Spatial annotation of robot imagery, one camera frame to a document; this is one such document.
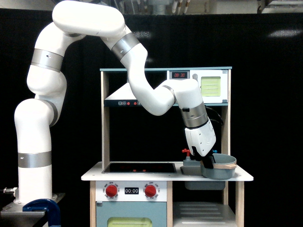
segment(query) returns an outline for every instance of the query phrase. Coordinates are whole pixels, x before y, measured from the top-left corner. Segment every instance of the oven window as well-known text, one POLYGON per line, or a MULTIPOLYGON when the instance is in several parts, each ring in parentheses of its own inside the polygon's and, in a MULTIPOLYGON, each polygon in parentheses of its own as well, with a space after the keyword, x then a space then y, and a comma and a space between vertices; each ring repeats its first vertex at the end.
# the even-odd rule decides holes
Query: oven window
POLYGON ((110 218, 107 227, 152 227, 149 218, 110 218))

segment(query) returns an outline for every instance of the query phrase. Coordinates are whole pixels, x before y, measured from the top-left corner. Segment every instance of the oven knob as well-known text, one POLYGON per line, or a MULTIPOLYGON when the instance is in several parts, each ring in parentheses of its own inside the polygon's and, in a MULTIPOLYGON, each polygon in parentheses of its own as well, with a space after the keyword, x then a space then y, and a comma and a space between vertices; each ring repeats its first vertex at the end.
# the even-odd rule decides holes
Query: oven knob
POLYGON ((147 185, 144 192, 146 196, 153 197, 156 194, 156 188, 153 185, 147 185))
POLYGON ((117 195, 117 192, 118 192, 118 189, 114 185, 110 185, 105 189, 105 193, 109 197, 114 197, 115 195, 117 195))

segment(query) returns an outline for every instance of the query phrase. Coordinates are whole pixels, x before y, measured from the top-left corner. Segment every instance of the white countertop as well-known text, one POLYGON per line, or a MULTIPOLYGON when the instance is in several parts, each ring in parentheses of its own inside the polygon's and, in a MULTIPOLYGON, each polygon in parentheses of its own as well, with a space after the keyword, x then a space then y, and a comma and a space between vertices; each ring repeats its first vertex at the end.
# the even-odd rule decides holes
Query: white countertop
MULTIPOLYGON (((174 163, 176 167, 176 173, 106 173, 103 174, 102 162, 95 164, 88 172, 86 172, 81 180, 83 181, 214 181, 212 179, 206 178, 204 176, 189 176, 184 175, 181 172, 181 167, 183 162, 169 162, 174 163)), ((247 173, 240 166, 235 169, 235 175, 228 181, 253 181, 253 176, 247 173)))

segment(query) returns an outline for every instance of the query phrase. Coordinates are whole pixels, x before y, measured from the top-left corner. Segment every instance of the stovetop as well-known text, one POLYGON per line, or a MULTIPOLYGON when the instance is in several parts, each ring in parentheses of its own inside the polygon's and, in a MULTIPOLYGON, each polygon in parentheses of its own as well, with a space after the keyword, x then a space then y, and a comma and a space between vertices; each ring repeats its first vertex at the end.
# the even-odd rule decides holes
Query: stovetop
POLYGON ((174 163, 110 163, 104 174, 166 174, 175 173, 174 163))

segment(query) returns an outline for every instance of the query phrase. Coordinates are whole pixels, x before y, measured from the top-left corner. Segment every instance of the light blue oven door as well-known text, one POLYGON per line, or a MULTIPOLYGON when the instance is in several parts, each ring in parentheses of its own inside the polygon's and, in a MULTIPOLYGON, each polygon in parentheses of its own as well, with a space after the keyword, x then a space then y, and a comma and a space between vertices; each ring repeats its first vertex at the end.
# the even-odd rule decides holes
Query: light blue oven door
POLYGON ((149 218, 152 227, 167 227, 166 202, 98 202, 97 227, 107 227, 110 218, 149 218))

